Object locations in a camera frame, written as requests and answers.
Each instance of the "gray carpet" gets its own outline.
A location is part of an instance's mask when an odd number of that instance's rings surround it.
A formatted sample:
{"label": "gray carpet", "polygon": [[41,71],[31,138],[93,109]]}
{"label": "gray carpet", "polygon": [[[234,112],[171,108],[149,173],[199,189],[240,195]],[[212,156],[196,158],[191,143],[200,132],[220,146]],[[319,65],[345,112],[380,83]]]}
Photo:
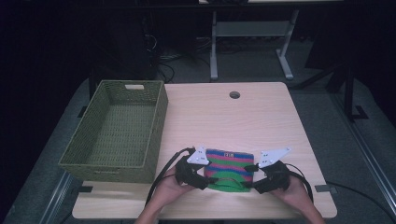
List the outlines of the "gray carpet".
{"label": "gray carpet", "polygon": [[[293,81],[287,81],[282,74],[276,59],[275,49],[280,47],[282,39],[275,41],[241,40],[233,46],[235,52],[219,54],[218,82],[249,82],[249,81],[282,81],[287,85],[295,85],[312,77],[319,70],[306,69],[304,63],[312,46],[309,41],[292,42],[287,57],[291,70],[295,75]],[[198,58],[181,58],[166,63],[175,70],[174,83],[209,82],[210,74],[207,50]],[[166,76],[171,76],[168,67],[161,66]],[[314,83],[302,91],[290,91],[291,97],[304,125],[308,139],[314,149],[321,171],[326,180],[336,182],[362,191],[375,198],[389,210],[389,206],[375,183],[365,160],[362,158],[359,145],[348,129],[344,115],[334,103],[334,97],[342,97],[342,93],[330,95],[324,90],[328,77]],[[371,93],[359,81],[355,85],[354,103],[361,105],[369,119],[357,120],[356,125],[373,150],[375,157],[392,183],[396,183],[393,162],[396,154],[396,131],[375,104]],[[87,81],[82,83],[69,107],[59,121],[34,170],[26,180],[25,186],[14,203],[5,223],[39,223],[50,195],[56,187],[63,170],[57,162],[76,129],[80,109],[89,102]],[[132,220],[77,220],[69,217],[78,196],[81,181],[73,179],[66,190],[62,206],[56,211],[53,223],[133,223]],[[333,199],[338,209],[335,218],[327,223],[391,223],[386,214],[377,205],[359,194],[336,187]],[[302,220],[226,220],[228,224],[255,223],[304,223]],[[211,221],[167,221],[176,223],[213,223]]]}

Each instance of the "floor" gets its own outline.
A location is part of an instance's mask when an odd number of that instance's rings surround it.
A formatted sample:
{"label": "floor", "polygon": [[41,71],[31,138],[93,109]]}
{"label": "floor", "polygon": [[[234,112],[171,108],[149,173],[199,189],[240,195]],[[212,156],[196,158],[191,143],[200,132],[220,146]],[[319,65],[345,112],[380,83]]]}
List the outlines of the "floor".
{"label": "floor", "polygon": [[[207,40],[199,39],[199,51],[196,57],[178,58],[177,52],[168,50],[162,56],[163,64],[158,79],[170,83],[209,82],[209,51]],[[276,48],[283,42],[279,39],[238,38],[222,39],[219,44],[218,68],[219,79],[216,82],[273,82],[280,81],[288,86],[296,85],[320,72],[304,68],[312,42],[309,40],[293,41],[287,53],[293,80],[286,80],[276,58]],[[325,77],[303,90],[290,91],[304,125],[308,139],[314,149],[321,171],[329,184],[336,189],[332,194],[338,214],[327,223],[394,223],[381,209],[394,213],[389,206],[389,199],[378,185],[378,180],[371,168],[370,161],[365,159],[364,147],[378,161],[382,172],[389,183],[396,183],[396,130],[386,116],[376,106],[369,90],[355,80],[354,105],[361,105],[368,119],[349,122],[340,107],[343,102],[343,90],[329,94],[325,86],[329,77]],[[37,161],[34,170],[26,180],[17,200],[9,211],[5,223],[134,223],[132,220],[78,220],[70,216],[78,196],[81,181],[73,177],[60,184],[64,171],[57,163],[64,152],[74,130],[76,129],[81,108],[89,102],[88,81],[81,83],[80,88],[71,99],[69,106],[54,130],[47,145]],[[355,131],[364,140],[357,141]],[[59,186],[66,186],[54,191]],[[354,190],[375,199],[372,202]],[[57,202],[51,198],[52,192],[58,192]],[[165,221],[174,223],[213,223],[205,221]],[[255,223],[304,223],[302,220],[225,220],[230,224]]]}

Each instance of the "green woven basket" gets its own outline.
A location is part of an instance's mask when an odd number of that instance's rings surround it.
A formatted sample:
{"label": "green woven basket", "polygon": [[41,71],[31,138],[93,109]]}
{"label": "green woven basket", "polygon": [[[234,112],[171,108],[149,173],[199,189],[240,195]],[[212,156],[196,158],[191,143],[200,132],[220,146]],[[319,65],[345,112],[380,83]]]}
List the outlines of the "green woven basket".
{"label": "green woven basket", "polygon": [[82,180],[151,183],[167,106],[161,81],[102,81],[59,165]]}

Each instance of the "table grommet hole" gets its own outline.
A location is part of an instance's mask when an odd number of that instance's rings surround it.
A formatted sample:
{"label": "table grommet hole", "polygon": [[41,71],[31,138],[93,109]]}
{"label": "table grommet hole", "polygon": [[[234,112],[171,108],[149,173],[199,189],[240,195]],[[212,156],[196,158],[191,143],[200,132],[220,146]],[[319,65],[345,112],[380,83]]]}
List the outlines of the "table grommet hole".
{"label": "table grommet hole", "polygon": [[230,92],[230,97],[233,99],[238,99],[239,97],[241,97],[241,94],[238,91],[232,91]]}

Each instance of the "hand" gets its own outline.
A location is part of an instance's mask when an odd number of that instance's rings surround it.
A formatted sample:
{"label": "hand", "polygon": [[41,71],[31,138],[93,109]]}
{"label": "hand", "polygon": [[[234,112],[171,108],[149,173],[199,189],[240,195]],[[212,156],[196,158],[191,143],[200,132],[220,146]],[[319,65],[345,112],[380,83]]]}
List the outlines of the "hand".
{"label": "hand", "polygon": [[282,202],[298,210],[308,223],[325,223],[318,209],[314,206],[306,192],[305,186],[297,177],[290,176],[288,189],[274,189],[270,191]]}
{"label": "hand", "polygon": [[165,172],[163,175],[163,180],[161,180],[158,184],[153,196],[151,197],[151,200],[143,209],[142,213],[134,224],[154,223],[154,220],[160,214],[164,206],[174,202],[181,195],[195,189],[195,187],[190,185],[182,186],[182,183],[177,183],[175,173],[175,166]]}

